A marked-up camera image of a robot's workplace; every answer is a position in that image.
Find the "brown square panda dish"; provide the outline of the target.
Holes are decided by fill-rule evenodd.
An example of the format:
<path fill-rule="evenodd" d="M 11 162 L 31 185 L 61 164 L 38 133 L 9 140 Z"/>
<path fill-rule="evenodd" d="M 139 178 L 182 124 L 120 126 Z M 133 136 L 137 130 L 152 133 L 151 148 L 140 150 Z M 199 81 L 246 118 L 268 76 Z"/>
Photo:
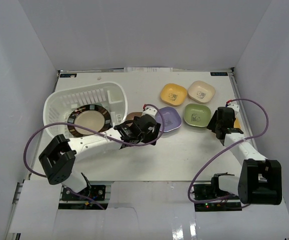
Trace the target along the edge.
<path fill-rule="evenodd" d="M 142 112 L 136 111 L 136 112 L 130 112 L 127 116 L 126 116 L 126 121 L 131 121 L 134 119 L 134 117 L 141 117 L 142 116 Z"/>

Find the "green square panda dish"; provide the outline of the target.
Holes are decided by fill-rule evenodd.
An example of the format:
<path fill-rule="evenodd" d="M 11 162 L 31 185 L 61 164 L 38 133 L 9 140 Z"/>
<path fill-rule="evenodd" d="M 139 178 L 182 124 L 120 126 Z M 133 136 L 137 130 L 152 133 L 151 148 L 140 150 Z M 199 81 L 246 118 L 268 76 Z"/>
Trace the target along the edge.
<path fill-rule="evenodd" d="M 183 119 L 189 126 L 206 128 L 211 120 L 211 114 L 207 106 L 190 103 L 184 109 Z"/>

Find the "purple square panda dish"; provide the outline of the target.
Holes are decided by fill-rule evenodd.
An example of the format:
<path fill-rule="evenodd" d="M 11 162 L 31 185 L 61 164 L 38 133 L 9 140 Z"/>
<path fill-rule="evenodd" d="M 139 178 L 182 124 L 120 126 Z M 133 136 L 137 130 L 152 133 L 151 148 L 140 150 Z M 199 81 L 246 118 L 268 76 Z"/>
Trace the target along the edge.
<path fill-rule="evenodd" d="M 178 111 L 170 106 L 159 109 L 164 119 L 164 133 L 174 131 L 182 125 L 182 118 Z"/>

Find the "round black rimmed plate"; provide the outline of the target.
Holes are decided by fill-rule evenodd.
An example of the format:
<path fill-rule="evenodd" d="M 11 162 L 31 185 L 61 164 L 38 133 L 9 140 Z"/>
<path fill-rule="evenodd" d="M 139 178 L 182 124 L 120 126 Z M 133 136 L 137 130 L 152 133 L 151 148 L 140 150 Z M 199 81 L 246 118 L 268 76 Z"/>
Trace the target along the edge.
<path fill-rule="evenodd" d="M 109 111 L 97 104 L 87 104 L 76 108 L 68 116 L 67 123 L 92 129 L 99 133 L 112 127 Z"/>

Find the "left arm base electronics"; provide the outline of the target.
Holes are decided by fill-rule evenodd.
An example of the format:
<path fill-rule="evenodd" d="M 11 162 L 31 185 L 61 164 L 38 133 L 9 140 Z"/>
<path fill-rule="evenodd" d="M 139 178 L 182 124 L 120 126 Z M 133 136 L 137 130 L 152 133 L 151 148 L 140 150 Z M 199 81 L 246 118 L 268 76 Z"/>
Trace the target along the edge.
<path fill-rule="evenodd" d="M 91 185 L 90 190 L 79 193 L 80 195 L 87 196 L 93 201 L 72 194 L 66 187 L 62 188 L 59 199 L 59 210 L 106 210 L 109 204 L 109 199 L 106 198 L 106 185 Z"/>

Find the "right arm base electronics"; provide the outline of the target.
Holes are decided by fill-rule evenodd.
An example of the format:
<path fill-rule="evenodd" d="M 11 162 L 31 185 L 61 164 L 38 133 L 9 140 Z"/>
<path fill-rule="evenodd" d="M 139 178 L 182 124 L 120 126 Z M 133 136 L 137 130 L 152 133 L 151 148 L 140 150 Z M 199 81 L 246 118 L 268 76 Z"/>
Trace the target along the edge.
<path fill-rule="evenodd" d="M 206 202 L 206 200 L 218 198 L 210 182 L 194 184 L 191 188 L 190 194 L 195 201 L 203 201 L 203 203 L 194 204 L 194 210 L 196 213 L 232 212 L 242 210 L 242 204 L 238 196 L 231 196 L 227 199 Z"/>

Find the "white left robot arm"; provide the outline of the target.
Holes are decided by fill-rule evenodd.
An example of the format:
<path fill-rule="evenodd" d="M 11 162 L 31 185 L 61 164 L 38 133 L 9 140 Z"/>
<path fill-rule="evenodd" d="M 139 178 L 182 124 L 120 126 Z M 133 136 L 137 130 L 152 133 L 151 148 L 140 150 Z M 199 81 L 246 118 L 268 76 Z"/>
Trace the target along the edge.
<path fill-rule="evenodd" d="M 50 185 L 61 184 L 80 200 L 90 195 L 87 177 L 73 170 L 76 162 L 107 151 L 155 145 L 161 124 L 149 114 L 109 130 L 80 138 L 55 136 L 38 157 Z"/>

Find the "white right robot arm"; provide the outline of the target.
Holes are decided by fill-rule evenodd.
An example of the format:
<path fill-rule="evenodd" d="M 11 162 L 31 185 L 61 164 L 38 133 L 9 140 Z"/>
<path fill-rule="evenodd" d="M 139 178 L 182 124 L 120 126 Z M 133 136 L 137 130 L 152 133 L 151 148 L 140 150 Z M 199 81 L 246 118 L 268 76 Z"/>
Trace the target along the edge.
<path fill-rule="evenodd" d="M 281 164 L 260 154 L 243 131 L 234 127 L 236 112 L 232 107 L 218 107 L 207 126 L 241 165 L 239 176 L 214 174 L 210 193 L 218 200 L 228 193 L 235 195 L 245 205 L 279 205 L 283 197 Z"/>

